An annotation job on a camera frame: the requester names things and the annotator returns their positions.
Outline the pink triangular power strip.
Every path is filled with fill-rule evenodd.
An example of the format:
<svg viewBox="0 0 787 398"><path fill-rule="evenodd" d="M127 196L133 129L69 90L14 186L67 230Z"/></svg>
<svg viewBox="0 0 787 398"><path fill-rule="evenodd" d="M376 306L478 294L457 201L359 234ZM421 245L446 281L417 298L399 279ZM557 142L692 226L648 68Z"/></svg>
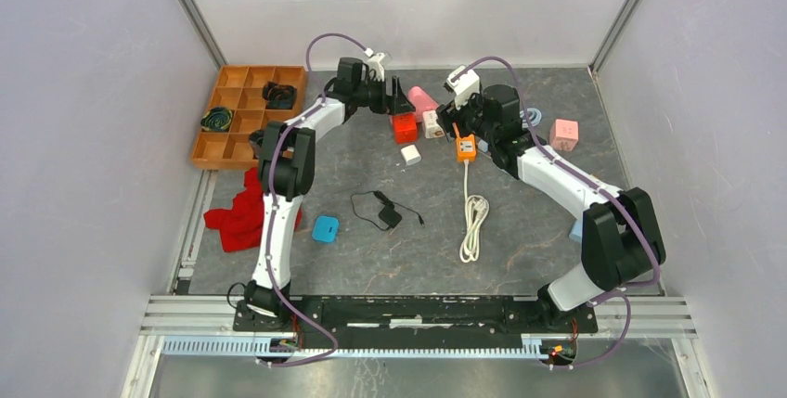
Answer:
<svg viewBox="0 0 787 398"><path fill-rule="evenodd" d="M411 87L406 96L416 110L415 119L417 123L422 122L424 112L435 111L439 107L439 104L420 86Z"/></svg>

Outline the red cube socket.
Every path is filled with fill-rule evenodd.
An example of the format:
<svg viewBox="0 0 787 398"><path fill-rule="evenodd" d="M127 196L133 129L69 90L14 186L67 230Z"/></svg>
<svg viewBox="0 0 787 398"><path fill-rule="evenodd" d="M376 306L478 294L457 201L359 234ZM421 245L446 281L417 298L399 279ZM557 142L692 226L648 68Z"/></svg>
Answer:
<svg viewBox="0 0 787 398"><path fill-rule="evenodd" d="M414 112L392 116L391 125L394 141L397 144L410 144L418 140L419 130Z"/></svg>

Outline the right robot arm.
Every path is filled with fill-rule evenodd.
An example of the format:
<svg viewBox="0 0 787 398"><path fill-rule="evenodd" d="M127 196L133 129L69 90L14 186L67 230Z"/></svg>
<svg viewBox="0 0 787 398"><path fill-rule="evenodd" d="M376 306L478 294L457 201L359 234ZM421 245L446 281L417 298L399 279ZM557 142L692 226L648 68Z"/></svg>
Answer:
<svg viewBox="0 0 787 398"><path fill-rule="evenodd" d="M517 89L504 84L445 83L453 98L437 110L439 124L466 155L479 138L496 167L555 200L583 226L580 261L537 293L536 320L559 331L582 305L658 282L666 260L649 194L602 182L565 158L535 132Z"/></svg>

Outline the white tiger cube socket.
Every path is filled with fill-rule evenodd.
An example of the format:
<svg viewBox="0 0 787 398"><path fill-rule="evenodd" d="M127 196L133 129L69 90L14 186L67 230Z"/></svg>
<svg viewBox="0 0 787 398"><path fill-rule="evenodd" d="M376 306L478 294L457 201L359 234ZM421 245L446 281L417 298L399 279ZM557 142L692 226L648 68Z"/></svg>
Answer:
<svg viewBox="0 0 787 398"><path fill-rule="evenodd" d="M438 115L435 110L423 111L421 114L421 123L426 139L435 139L445 136L445 130L439 124Z"/></svg>

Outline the white usb charger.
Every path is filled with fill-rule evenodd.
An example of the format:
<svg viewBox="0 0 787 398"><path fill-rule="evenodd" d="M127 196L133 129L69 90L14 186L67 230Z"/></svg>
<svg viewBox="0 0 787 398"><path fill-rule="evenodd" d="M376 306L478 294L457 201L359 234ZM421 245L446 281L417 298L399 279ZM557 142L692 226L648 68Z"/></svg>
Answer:
<svg viewBox="0 0 787 398"><path fill-rule="evenodd" d="M421 161L422 156L415 144L400 149L400 154L406 166L414 165Z"/></svg>

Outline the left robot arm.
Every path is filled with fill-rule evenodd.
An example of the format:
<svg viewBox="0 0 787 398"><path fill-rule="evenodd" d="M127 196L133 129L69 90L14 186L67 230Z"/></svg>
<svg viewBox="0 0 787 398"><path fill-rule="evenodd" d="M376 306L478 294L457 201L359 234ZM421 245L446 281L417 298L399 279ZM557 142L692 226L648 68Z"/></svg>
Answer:
<svg viewBox="0 0 787 398"><path fill-rule="evenodd" d="M360 108L395 116L414 111L395 76L386 72L385 52L369 58L341 58L314 104L284 122L271 121L249 137L258 160L264 218L260 252L252 280L243 293L243 309L255 312L269 330L291 319L285 301L290 288L290 250L297 213L316 173L316 143L343 125Z"/></svg>

